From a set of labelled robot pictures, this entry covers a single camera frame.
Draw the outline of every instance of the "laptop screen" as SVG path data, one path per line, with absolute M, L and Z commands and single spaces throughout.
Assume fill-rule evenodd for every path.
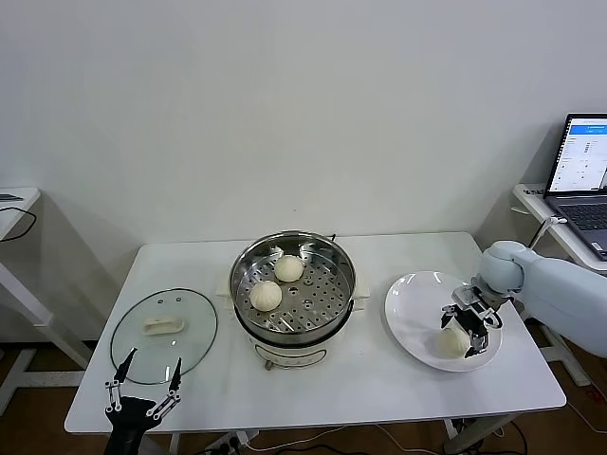
M 571 118 L 550 192 L 607 189 L 607 118 Z

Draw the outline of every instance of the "laptop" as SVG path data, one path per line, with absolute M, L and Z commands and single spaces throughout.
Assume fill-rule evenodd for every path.
M 607 261 L 607 114 L 569 114 L 545 202 Z

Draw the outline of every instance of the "steamed bun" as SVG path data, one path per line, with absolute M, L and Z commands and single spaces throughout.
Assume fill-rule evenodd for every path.
M 304 263 L 296 256 L 284 255 L 274 265 L 274 275 L 281 282 L 295 282 L 304 273 Z
M 470 338 L 462 329 L 448 327 L 438 334 L 437 345 L 446 357 L 461 358 L 470 349 Z
M 271 311 L 280 305 L 283 291 L 275 282 L 258 282 L 250 290 L 250 303 L 259 311 Z

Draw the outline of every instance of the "laptop keyboard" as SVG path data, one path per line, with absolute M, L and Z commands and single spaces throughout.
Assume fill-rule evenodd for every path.
M 560 206 L 560 209 L 581 230 L 607 229 L 607 204 Z

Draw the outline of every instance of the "white plate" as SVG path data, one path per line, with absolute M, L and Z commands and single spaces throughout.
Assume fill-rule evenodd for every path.
M 502 345 L 502 330 L 487 328 L 489 345 L 479 355 L 445 358 L 436 347 L 441 308 L 453 304 L 453 289 L 465 284 L 441 272 L 416 272 L 398 279 L 386 296 L 386 321 L 396 341 L 411 355 L 446 372 L 470 372 L 487 365 Z

